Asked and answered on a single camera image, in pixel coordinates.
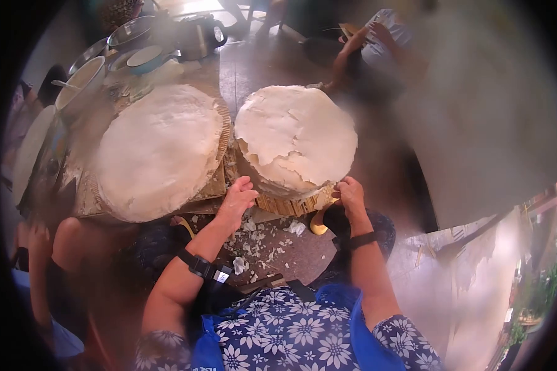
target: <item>hand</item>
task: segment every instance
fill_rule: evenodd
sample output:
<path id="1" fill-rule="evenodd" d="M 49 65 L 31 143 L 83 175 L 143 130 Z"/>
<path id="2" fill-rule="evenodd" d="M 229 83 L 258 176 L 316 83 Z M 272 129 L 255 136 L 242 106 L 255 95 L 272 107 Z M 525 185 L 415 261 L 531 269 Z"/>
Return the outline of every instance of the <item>hand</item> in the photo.
<path id="1" fill-rule="evenodd" d="M 46 263 L 52 257 L 50 232 L 44 222 L 37 218 L 32 222 L 29 230 L 28 244 L 30 262 Z"/>
<path id="2" fill-rule="evenodd" d="M 336 192 L 332 193 L 332 197 L 340 198 L 336 201 L 336 204 L 344 206 L 344 213 L 347 215 L 349 222 L 353 223 L 360 217 L 367 217 L 363 201 L 363 187 L 359 182 L 350 176 L 346 176 L 334 186 L 334 190 Z"/>
<path id="3" fill-rule="evenodd" d="M 378 21 L 373 21 L 369 24 L 369 32 L 371 32 L 371 34 L 376 39 L 383 42 L 391 52 L 395 51 L 393 49 L 396 49 L 397 44 L 392 38 L 392 34 L 390 33 L 390 31 L 388 31 L 386 26 L 379 23 Z"/>
<path id="4" fill-rule="evenodd" d="M 215 219 L 227 227 L 229 233 L 234 233 L 241 226 L 241 218 L 247 208 L 251 208 L 258 191 L 252 190 L 253 184 L 249 176 L 239 177 L 227 190 L 225 200 L 218 209 Z"/>

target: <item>wrist strap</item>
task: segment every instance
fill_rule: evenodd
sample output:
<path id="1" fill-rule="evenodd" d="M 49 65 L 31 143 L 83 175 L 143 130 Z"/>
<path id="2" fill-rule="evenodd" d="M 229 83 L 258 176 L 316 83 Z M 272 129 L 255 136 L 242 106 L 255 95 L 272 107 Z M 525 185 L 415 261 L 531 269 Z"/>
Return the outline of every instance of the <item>wrist strap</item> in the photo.
<path id="1" fill-rule="evenodd" d="M 360 248 L 361 246 L 368 245 L 373 241 L 378 241 L 378 239 L 375 237 L 375 232 L 360 234 L 351 238 L 347 247 L 351 250 L 355 250 L 357 248 Z"/>
<path id="2" fill-rule="evenodd" d="M 188 264 L 190 272 L 204 279 L 214 279 L 215 281 L 224 283 L 233 270 L 229 267 L 221 265 L 220 267 L 208 262 L 200 255 L 192 255 L 186 249 L 178 251 L 178 257 Z"/>

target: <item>left hand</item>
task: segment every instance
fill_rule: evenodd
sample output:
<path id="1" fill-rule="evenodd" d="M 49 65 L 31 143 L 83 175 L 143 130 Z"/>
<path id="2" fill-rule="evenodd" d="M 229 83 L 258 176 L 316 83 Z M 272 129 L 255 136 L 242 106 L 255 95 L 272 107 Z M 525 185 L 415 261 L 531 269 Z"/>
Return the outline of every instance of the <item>left hand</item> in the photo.
<path id="1" fill-rule="evenodd" d="M 229 233 L 239 229 L 244 212 L 253 206 L 253 200 L 258 197 L 258 191 L 252 188 L 253 184 L 249 181 L 249 176 L 241 176 L 227 190 L 225 200 L 218 209 L 215 219 L 223 223 Z"/>
<path id="2" fill-rule="evenodd" d="M 46 263 L 52 257 L 52 241 L 45 223 L 35 218 L 29 230 L 29 261 Z"/>
<path id="3" fill-rule="evenodd" d="M 387 48 L 389 49 L 391 48 L 391 44 L 392 41 L 394 41 L 394 39 L 392 38 L 392 35 L 390 34 L 390 31 L 388 31 L 386 26 L 379 23 L 378 21 L 373 21 L 369 25 L 369 32 L 371 32 L 371 34 L 375 36 L 378 40 L 386 44 Z"/>

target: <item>right hand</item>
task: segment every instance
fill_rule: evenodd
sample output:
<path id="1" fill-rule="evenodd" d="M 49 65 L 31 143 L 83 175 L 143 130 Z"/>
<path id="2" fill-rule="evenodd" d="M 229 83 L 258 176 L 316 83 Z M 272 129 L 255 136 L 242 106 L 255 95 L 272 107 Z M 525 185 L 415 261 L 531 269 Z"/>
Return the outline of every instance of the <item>right hand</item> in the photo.
<path id="1" fill-rule="evenodd" d="M 241 227 L 244 212 L 253 206 L 253 200 L 258 197 L 258 191 L 252 189 L 253 183 L 249 180 L 249 176 L 237 178 L 227 190 L 225 200 L 218 209 L 215 219 L 218 219 L 229 233 L 234 233 Z"/>
<path id="2" fill-rule="evenodd" d="M 344 213 L 349 221 L 352 222 L 367 215 L 363 201 L 363 187 L 354 178 L 345 176 L 342 181 L 334 186 L 334 190 L 332 197 L 340 198 L 336 201 L 336 204 L 344 206 Z"/>

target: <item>blue bowl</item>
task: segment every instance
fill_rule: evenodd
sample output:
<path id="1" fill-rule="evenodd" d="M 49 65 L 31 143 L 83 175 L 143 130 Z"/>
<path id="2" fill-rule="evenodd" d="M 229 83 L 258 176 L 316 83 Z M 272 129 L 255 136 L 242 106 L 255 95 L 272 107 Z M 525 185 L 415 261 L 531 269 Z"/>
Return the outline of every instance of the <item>blue bowl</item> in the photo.
<path id="1" fill-rule="evenodd" d="M 133 75 L 142 75 L 152 72 L 158 67 L 163 65 L 163 55 L 158 55 L 151 59 L 149 62 L 143 63 L 138 66 L 130 67 L 130 73 Z"/>
<path id="2" fill-rule="evenodd" d="M 166 58 L 168 56 L 164 56 L 162 51 L 163 48 L 154 45 L 134 53 L 134 55 L 126 61 L 126 65 L 130 68 L 130 73 L 134 75 L 148 74 L 161 66 L 168 59 Z"/>

